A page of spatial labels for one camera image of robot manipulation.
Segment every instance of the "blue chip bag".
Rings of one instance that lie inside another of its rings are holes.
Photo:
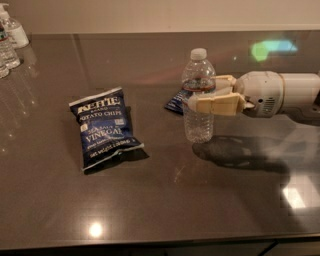
[[[121,152],[143,148],[132,135],[121,87],[69,104],[80,124],[83,171]]]
[[[192,92],[181,89],[165,106],[164,108],[171,110],[175,113],[183,115],[183,108],[182,108],[182,99],[185,96],[190,97]]]

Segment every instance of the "bottle cap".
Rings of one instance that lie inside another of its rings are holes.
[[[10,15],[3,6],[9,6],[9,4],[0,3],[0,19],[8,19],[10,18]]]
[[[207,58],[207,50],[204,48],[196,48],[191,51],[190,58],[192,60],[204,60]]]

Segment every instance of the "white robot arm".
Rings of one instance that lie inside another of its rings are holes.
[[[215,115],[243,112],[270,118],[286,114],[299,123],[320,126],[320,77],[316,74],[249,72],[239,79],[216,77],[216,92],[193,95],[191,109]]]

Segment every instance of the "plastic water bottle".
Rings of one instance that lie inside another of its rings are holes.
[[[9,74],[9,69],[7,65],[4,63],[4,60],[0,56],[0,78],[5,77]]]
[[[185,90],[182,99],[184,127],[189,141],[204,143],[212,138],[214,116],[192,111],[188,108],[188,99],[193,94],[212,93],[215,90],[215,70],[207,60],[206,49],[193,49],[190,58],[182,74]]]
[[[15,68],[20,65],[20,59],[13,49],[2,25],[0,25],[0,56],[4,63],[6,63],[8,69]]]

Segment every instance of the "dark table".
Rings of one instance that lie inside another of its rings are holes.
[[[290,40],[297,51],[255,43]],[[196,47],[217,74],[320,69],[319,31],[33,35],[0,80],[0,249],[318,237],[320,128],[215,117],[192,144],[164,105]],[[148,158],[81,171],[68,103],[121,86]]]

